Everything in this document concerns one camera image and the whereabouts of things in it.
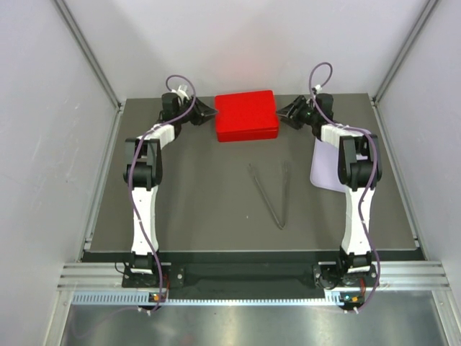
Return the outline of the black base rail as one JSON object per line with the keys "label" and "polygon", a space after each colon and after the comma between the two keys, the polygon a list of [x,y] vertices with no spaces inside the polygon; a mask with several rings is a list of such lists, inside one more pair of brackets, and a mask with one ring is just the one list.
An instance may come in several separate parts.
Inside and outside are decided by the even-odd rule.
{"label": "black base rail", "polygon": [[371,288],[373,272],[340,278],[335,264],[301,263],[174,263],[137,272],[126,267],[123,288],[157,289],[171,299],[259,300],[322,298],[325,290]]}

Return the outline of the aluminium frame profile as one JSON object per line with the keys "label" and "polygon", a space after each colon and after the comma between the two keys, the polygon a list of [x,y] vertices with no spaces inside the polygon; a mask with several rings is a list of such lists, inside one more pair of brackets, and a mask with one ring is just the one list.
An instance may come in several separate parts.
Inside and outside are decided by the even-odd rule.
{"label": "aluminium frame profile", "polygon": [[76,21],[76,18],[74,17],[69,5],[64,0],[52,0],[51,3],[68,28],[68,31],[73,37],[77,47],[81,51],[85,61],[91,69],[91,72],[99,82],[100,87],[103,89],[105,95],[107,96],[107,99],[116,110],[120,110],[122,107],[122,102],[119,100],[114,89],[112,88],[109,79],[103,71],[96,55],[94,54],[94,51],[91,49],[90,44],[85,38],[83,31],[79,27],[79,24]]}

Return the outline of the red box lid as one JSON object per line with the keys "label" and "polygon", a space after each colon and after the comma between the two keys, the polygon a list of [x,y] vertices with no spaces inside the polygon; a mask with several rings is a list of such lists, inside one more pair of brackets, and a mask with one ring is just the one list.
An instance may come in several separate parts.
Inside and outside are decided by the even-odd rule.
{"label": "red box lid", "polygon": [[271,90],[220,94],[214,98],[216,128],[232,131],[279,127],[276,102]]}

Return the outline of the lilac plastic tray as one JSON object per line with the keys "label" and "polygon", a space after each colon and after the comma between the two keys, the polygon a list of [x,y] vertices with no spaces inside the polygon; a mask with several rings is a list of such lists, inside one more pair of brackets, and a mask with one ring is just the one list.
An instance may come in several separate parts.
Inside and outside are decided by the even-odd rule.
{"label": "lilac plastic tray", "polygon": [[310,181],[319,188],[344,193],[346,187],[338,176],[339,150],[329,143],[315,139]]}

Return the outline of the red chocolate box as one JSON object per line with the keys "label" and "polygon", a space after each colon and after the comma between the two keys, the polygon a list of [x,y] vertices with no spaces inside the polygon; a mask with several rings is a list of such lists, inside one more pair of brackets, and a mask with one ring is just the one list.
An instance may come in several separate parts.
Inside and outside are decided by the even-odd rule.
{"label": "red chocolate box", "polygon": [[239,141],[259,141],[275,139],[279,134],[279,127],[252,128],[250,130],[232,131],[227,128],[216,128],[217,139],[221,143]]}

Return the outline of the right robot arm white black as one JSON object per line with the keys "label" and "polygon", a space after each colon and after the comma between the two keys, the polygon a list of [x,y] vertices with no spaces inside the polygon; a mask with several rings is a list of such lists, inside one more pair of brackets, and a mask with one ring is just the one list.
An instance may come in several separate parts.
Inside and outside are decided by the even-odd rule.
{"label": "right robot arm white black", "polygon": [[336,267],[323,270],[318,278],[319,285],[330,284],[328,289],[353,285],[375,271],[368,228],[372,198],[382,176],[377,136],[334,121],[333,102],[330,94],[312,99],[300,95],[277,111],[291,128],[308,125],[318,141],[338,150],[336,168],[345,188],[346,224]]}

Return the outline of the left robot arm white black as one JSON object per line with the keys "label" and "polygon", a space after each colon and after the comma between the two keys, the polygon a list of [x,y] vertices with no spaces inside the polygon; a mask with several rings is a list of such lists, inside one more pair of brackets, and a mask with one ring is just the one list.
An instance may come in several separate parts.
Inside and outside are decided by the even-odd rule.
{"label": "left robot arm white black", "polygon": [[162,150],[179,137],[182,125],[202,125],[217,111],[189,95],[181,85],[161,96],[159,118],[151,129],[125,140],[125,171],[133,208],[131,258],[124,261],[124,288],[158,288],[163,284],[156,235],[156,197],[163,179]]}

